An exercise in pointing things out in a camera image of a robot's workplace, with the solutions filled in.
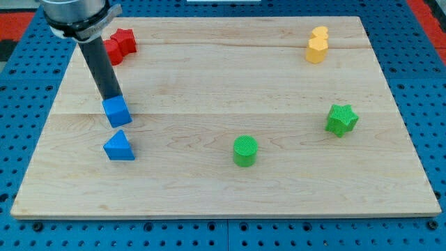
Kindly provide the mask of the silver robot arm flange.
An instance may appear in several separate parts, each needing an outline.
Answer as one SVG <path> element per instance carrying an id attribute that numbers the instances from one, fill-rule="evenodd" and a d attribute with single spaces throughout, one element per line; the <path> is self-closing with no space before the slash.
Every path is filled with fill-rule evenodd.
<path id="1" fill-rule="evenodd" d="M 123 11 L 108 0 L 40 0 L 45 20 L 59 38 L 89 43 Z"/>

